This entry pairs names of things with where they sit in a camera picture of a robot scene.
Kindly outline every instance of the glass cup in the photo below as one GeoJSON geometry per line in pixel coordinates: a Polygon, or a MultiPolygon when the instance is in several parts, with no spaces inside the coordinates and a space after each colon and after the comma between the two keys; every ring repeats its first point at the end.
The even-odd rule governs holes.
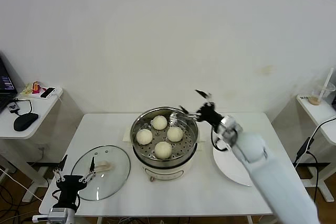
{"type": "MultiPolygon", "coordinates": [[[[316,85],[316,87],[313,89],[313,91],[311,92],[311,96],[309,97],[308,101],[313,104],[313,105],[320,105],[321,101],[318,101],[320,93],[323,89],[323,85],[316,85]]],[[[322,99],[325,99],[328,97],[328,95],[330,95],[331,92],[335,91],[336,87],[334,84],[332,84],[331,82],[328,83],[328,85],[326,86],[326,89],[322,95],[322,99]]]]}

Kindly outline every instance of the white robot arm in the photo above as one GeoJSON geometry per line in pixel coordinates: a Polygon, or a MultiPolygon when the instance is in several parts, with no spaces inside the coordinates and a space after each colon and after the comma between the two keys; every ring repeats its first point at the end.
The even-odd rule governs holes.
{"type": "Polygon", "coordinates": [[[268,206],[283,224],[319,224],[317,209],[298,179],[292,178],[283,164],[273,155],[263,138],[256,133],[243,132],[233,117],[215,112],[211,95],[196,90],[208,100],[196,114],[188,117],[208,122],[217,133],[213,141],[217,150],[224,151],[223,141],[248,171],[268,206]]]}

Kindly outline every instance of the black mouse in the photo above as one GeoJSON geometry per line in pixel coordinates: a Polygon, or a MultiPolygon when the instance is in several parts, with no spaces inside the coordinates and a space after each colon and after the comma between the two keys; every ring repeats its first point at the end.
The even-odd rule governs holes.
{"type": "Polygon", "coordinates": [[[32,123],[34,123],[38,119],[38,114],[35,113],[27,113],[20,115],[14,121],[14,130],[15,131],[24,131],[27,129],[32,123]]]}

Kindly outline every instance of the steamed bun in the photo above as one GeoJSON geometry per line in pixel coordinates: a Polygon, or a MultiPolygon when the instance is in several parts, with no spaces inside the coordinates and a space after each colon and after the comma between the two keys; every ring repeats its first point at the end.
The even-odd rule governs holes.
{"type": "Polygon", "coordinates": [[[167,119],[162,115],[158,115],[158,116],[154,117],[154,119],[152,121],[152,126],[156,130],[159,130],[159,131],[163,130],[164,128],[167,127],[167,119]]]}
{"type": "Polygon", "coordinates": [[[141,145],[149,144],[152,141],[153,134],[150,130],[139,130],[136,134],[137,142],[141,145]]]}
{"type": "Polygon", "coordinates": [[[154,148],[154,151],[155,151],[155,156],[160,159],[166,159],[172,155],[172,147],[167,142],[157,143],[154,148]]]}
{"type": "Polygon", "coordinates": [[[183,138],[183,131],[180,127],[172,126],[167,131],[167,137],[172,142],[181,141],[183,138]]]}

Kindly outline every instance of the white side table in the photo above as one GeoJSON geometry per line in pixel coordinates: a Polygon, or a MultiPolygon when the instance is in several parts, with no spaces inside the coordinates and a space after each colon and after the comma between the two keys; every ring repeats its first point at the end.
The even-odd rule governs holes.
{"type": "MultiPolygon", "coordinates": [[[[30,165],[27,164],[20,154],[18,154],[15,148],[8,145],[6,141],[10,139],[25,140],[32,137],[62,93],[62,88],[56,88],[55,94],[52,95],[49,99],[18,96],[20,100],[29,99],[33,107],[33,113],[38,114],[38,119],[32,123],[28,129],[21,132],[17,132],[13,129],[14,120],[17,118],[16,114],[11,114],[7,109],[4,109],[0,113],[0,155],[11,162],[33,181],[29,187],[29,190],[32,193],[34,193],[38,187],[47,187],[47,181],[43,178],[43,175],[47,171],[48,167],[41,167],[38,172],[35,171],[30,165]]],[[[18,105],[20,107],[20,113],[25,113],[26,111],[28,112],[30,109],[29,102],[20,102],[18,105]]],[[[22,201],[30,202],[32,197],[33,195],[27,192],[22,201]]]]}
{"type": "MultiPolygon", "coordinates": [[[[310,118],[313,120],[316,126],[328,120],[329,118],[336,116],[336,111],[330,104],[322,100],[320,105],[312,105],[308,101],[308,97],[309,95],[299,94],[297,95],[296,99],[310,116],[310,118]]],[[[330,144],[336,145],[336,120],[334,122],[326,123],[325,125],[321,126],[320,131],[330,144]]],[[[311,179],[302,179],[303,185],[305,187],[316,187],[317,171],[313,167],[309,167],[309,171],[313,175],[313,177],[311,179]]],[[[335,161],[325,167],[321,172],[319,172],[318,188],[320,189],[326,202],[334,202],[334,198],[324,181],[335,172],[335,161]]]]}

